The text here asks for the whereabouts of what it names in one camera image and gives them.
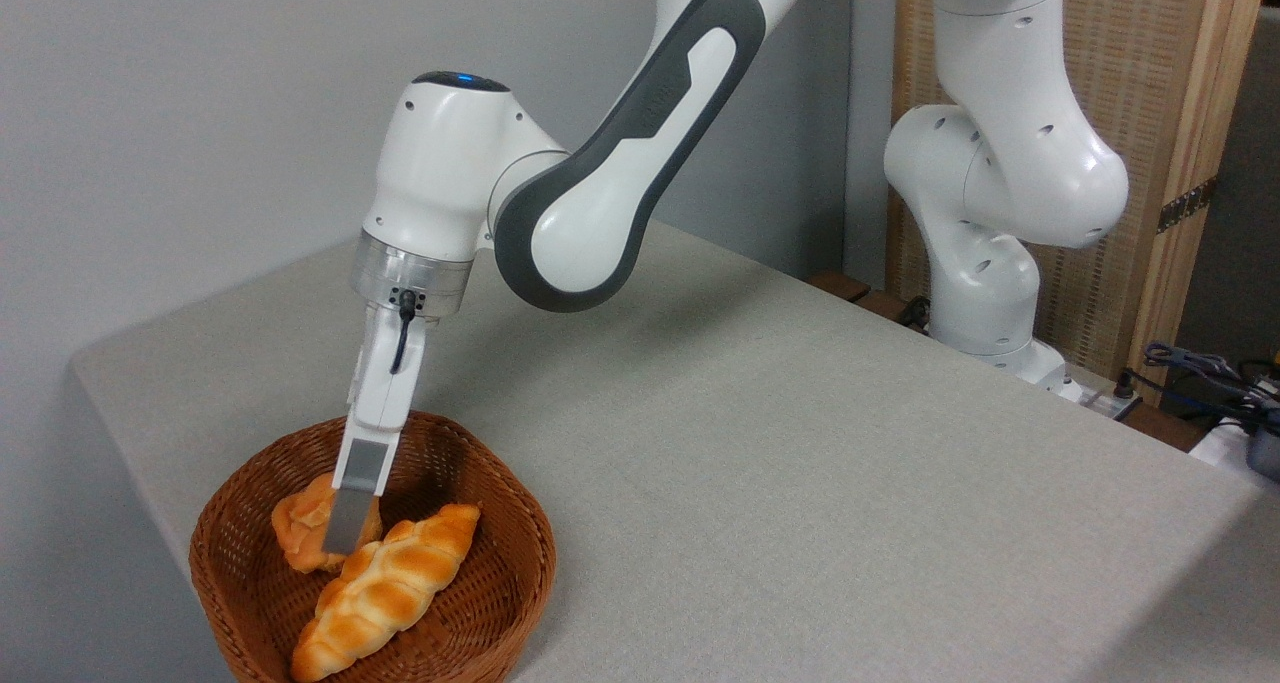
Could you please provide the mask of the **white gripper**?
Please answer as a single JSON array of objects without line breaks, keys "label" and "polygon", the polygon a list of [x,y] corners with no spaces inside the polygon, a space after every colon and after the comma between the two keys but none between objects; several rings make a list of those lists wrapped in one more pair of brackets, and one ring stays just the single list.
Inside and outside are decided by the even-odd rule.
[{"label": "white gripper", "polygon": [[397,310],[366,306],[364,344],[332,482],[335,498],[323,540],[326,554],[355,553],[372,501],[385,491],[426,336],[425,318],[415,317],[404,326]]}]

